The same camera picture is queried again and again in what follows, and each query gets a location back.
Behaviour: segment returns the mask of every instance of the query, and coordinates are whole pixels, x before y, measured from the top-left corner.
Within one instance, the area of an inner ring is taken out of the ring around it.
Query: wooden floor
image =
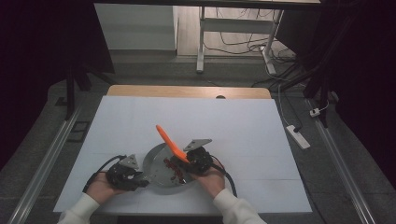
[[[177,55],[179,56],[196,56],[199,43],[199,8],[198,7],[178,7],[178,33],[177,33]],[[240,20],[266,20],[270,21],[273,19],[274,11],[271,9],[251,9],[251,8],[224,8],[219,7],[218,11],[215,7],[205,8],[206,18],[226,18],[226,19],[240,19]],[[204,43],[207,46],[205,48],[205,56],[238,56],[238,57],[262,57],[257,52],[248,52],[239,54],[239,52],[249,51],[249,47],[253,45],[259,45],[266,42],[264,38],[268,35],[257,35],[257,34],[232,34],[219,32],[205,32]],[[234,43],[241,43],[239,45],[227,45]],[[279,42],[274,42],[272,49],[275,54],[280,50],[286,49],[284,45]],[[225,51],[234,52],[237,54],[231,54],[222,52]],[[282,56],[292,56],[291,50],[283,51]]]

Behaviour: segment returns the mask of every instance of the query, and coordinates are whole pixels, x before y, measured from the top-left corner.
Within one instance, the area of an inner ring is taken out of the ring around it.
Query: white sleeve
[[[228,190],[222,190],[213,204],[223,215],[224,224],[265,224],[257,211],[245,200],[238,199]]]
[[[98,207],[99,203],[83,193],[72,208],[62,212],[58,224],[88,224],[90,216]]]

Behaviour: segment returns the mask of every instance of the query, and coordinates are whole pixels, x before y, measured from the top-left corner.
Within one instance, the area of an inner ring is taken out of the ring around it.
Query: orange handle
[[[169,146],[169,148],[171,149],[172,153],[178,157],[179,159],[181,159],[184,162],[189,162],[187,160],[187,155],[186,153],[184,153],[182,150],[180,150],[177,145],[172,142],[172,140],[169,138],[169,136],[166,134],[166,132],[163,130],[163,128],[160,125],[156,125],[155,126],[157,128],[158,133],[160,134],[160,136],[163,138],[163,141],[166,143],[166,145]]]

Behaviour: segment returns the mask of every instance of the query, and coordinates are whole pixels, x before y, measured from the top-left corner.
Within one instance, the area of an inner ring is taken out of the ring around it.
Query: power strip
[[[294,125],[290,125],[290,126],[286,127],[286,130],[288,130],[289,134],[291,135],[291,137],[294,138],[294,140],[296,141],[298,146],[301,149],[307,149],[307,148],[311,147],[311,145],[309,145],[309,143],[305,140],[305,138],[303,138],[303,136],[300,134],[300,132],[295,133],[294,129],[295,129]]]

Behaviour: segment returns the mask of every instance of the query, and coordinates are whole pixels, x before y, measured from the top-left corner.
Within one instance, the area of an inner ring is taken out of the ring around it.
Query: white metal desk leg
[[[268,36],[267,46],[265,46],[265,49],[262,50],[262,57],[265,60],[265,66],[267,66],[268,73],[270,75],[275,75],[276,74],[276,70],[274,68],[274,65],[271,62],[270,50],[271,50],[272,43],[274,42],[274,37],[275,37],[276,30],[277,30],[277,27],[278,27],[279,22],[280,22],[280,17],[282,16],[283,10],[276,10],[274,13],[277,13],[277,15],[276,15],[275,20],[274,20],[274,25],[273,25],[273,28],[272,28],[272,32]]]
[[[197,55],[197,73],[204,72],[204,28],[205,28],[205,7],[200,7],[200,31],[199,31],[199,45]]]

